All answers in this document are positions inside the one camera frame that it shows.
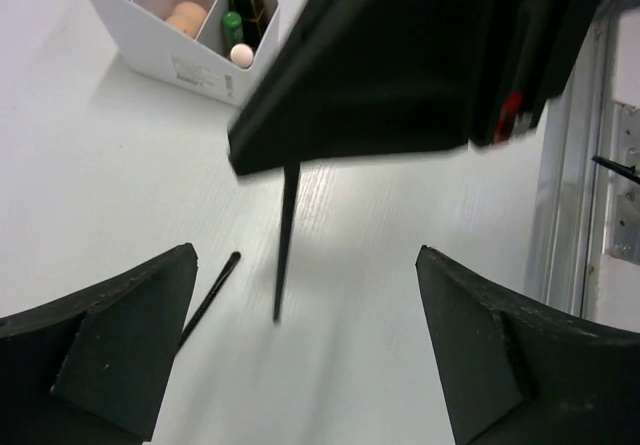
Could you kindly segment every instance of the white box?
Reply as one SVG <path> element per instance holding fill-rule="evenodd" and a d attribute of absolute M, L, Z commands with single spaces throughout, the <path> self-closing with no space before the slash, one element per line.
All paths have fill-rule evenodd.
<path fill-rule="evenodd" d="M 185 0 L 90 1 L 132 69 L 236 106 L 257 85 L 278 45 L 277 0 L 264 0 L 269 25 L 248 69 L 225 57 L 221 19 L 228 0 L 190 0 L 208 11 L 195 39 L 164 22 Z"/>

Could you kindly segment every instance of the white tabletop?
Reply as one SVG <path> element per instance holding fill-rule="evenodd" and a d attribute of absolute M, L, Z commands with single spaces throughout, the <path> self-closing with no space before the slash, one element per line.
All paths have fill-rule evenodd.
<path fill-rule="evenodd" d="M 302 1 L 280 0 L 283 31 Z M 16 33 L 0 45 L 0 316 L 187 241 L 193 312 L 239 250 L 176 359 L 153 443 L 453 443 L 414 263 L 427 244 L 521 289 L 541 132 L 304 168 L 274 328 L 282 179 L 237 183 L 234 109 L 131 72 L 88 0 L 1 4 Z"/>

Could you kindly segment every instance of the label on box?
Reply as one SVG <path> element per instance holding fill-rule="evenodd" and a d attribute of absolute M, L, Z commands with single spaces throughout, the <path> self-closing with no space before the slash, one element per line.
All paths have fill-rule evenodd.
<path fill-rule="evenodd" d="M 204 88 L 219 95 L 233 96 L 233 77 L 231 75 L 216 74 L 199 63 L 170 55 L 176 78 L 195 87 Z"/>

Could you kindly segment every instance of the green bottle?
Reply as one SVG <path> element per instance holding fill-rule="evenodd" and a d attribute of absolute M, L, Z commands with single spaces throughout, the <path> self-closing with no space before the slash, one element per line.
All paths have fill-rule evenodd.
<path fill-rule="evenodd" d="M 227 45 L 227 52 L 234 45 L 244 43 L 242 33 L 242 17 L 237 12 L 227 12 L 222 16 L 222 30 L 224 32 L 224 41 Z"/>

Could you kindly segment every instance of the black rod on table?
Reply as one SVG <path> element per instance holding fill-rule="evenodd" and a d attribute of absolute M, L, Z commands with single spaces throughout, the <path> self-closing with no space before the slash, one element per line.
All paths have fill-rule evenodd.
<path fill-rule="evenodd" d="M 282 217 L 280 219 L 280 244 L 278 245 L 278 270 L 276 272 L 276 294 L 273 303 L 273 322 L 280 322 L 284 282 L 287 276 L 289 248 L 293 220 L 296 212 L 298 184 L 300 183 L 300 164 L 284 167 L 284 190 L 282 192 Z"/>
<path fill-rule="evenodd" d="M 233 252 L 229 257 L 229 260 L 227 260 L 227 263 L 224 264 L 224 267 L 222 267 L 222 271 L 220 272 L 220 275 L 218 275 L 218 278 L 216 278 L 216 281 L 213 282 L 213 285 L 211 286 L 209 293 L 207 293 L 207 296 L 204 297 L 204 300 L 196 310 L 196 313 L 193 314 L 193 317 L 191 317 L 191 320 L 189 320 L 189 323 L 187 323 L 187 326 L 184 327 L 184 330 L 182 331 L 182 336 L 180 337 L 180 344 L 178 345 L 178 351 L 180 351 L 182 346 L 189 339 L 189 336 L 191 335 L 191 333 L 198 326 L 198 323 L 200 323 L 200 320 L 202 320 L 202 317 L 204 317 L 204 314 L 207 312 L 207 310 L 211 306 L 211 303 L 213 303 L 213 300 L 216 298 L 216 295 L 218 295 L 218 292 L 222 288 L 222 285 L 224 285 L 224 282 L 227 281 L 227 278 L 229 278 L 229 275 L 231 275 L 231 272 L 233 272 L 233 269 L 236 268 L 236 265 L 240 261 L 241 257 L 242 255 L 240 255 L 240 252 Z"/>

